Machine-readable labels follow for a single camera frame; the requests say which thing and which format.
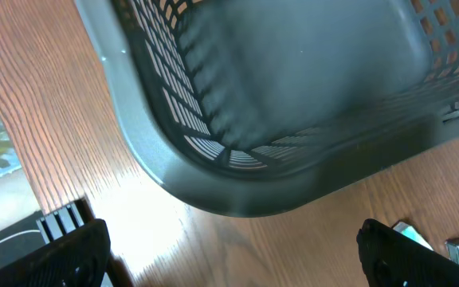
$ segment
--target gray plastic basket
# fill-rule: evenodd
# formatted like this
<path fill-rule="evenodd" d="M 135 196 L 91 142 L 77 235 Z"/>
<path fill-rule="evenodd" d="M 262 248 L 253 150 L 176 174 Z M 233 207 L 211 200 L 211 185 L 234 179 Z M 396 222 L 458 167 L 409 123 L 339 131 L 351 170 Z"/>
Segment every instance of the gray plastic basket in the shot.
<path fill-rule="evenodd" d="M 289 210 L 459 136 L 459 0 L 77 5 L 130 149 L 202 209 Z"/>

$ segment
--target white cable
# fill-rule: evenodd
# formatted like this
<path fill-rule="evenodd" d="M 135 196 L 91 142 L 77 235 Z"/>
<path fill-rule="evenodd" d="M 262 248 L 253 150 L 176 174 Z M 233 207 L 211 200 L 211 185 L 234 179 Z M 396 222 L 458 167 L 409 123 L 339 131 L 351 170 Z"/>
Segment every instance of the white cable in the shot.
<path fill-rule="evenodd" d="M 40 230 L 25 230 L 25 231 L 21 231 L 19 233 L 16 233 L 14 235 L 10 235 L 9 237 L 0 240 L 0 244 L 5 242 L 5 241 L 7 241 L 7 240 L 10 240 L 10 239 L 12 239 L 14 237 L 17 237 L 19 235 L 28 234 L 28 233 L 40 233 Z"/>

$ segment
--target wooden table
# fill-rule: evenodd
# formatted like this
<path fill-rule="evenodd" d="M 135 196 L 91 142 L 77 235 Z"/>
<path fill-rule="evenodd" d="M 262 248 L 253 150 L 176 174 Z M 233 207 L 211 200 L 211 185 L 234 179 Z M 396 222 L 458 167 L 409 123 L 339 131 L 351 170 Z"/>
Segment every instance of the wooden table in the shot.
<path fill-rule="evenodd" d="M 71 1 L 0 0 L 0 114 L 44 213 L 85 196 L 136 285 L 365 286 L 364 219 L 459 236 L 459 140 L 297 210 L 227 218 L 158 187 L 122 141 Z"/>

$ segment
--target basket bottom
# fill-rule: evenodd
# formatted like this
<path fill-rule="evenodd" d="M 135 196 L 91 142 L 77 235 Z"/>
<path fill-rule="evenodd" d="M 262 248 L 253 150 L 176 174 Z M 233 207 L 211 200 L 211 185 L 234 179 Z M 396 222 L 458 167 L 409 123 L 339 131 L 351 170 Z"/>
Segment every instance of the basket bottom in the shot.
<path fill-rule="evenodd" d="M 246 150 L 421 81 L 430 46 L 408 1 L 235 0 L 192 10 L 181 45 L 210 128 Z"/>

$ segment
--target white surface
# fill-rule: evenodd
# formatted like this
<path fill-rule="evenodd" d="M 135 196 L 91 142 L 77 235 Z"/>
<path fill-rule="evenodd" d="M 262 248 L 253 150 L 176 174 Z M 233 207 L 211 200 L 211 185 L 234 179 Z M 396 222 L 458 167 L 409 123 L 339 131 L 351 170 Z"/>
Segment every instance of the white surface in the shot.
<path fill-rule="evenodd" d="M 24 171 L 0 178 L 0 231 L 40 210 Z"/>

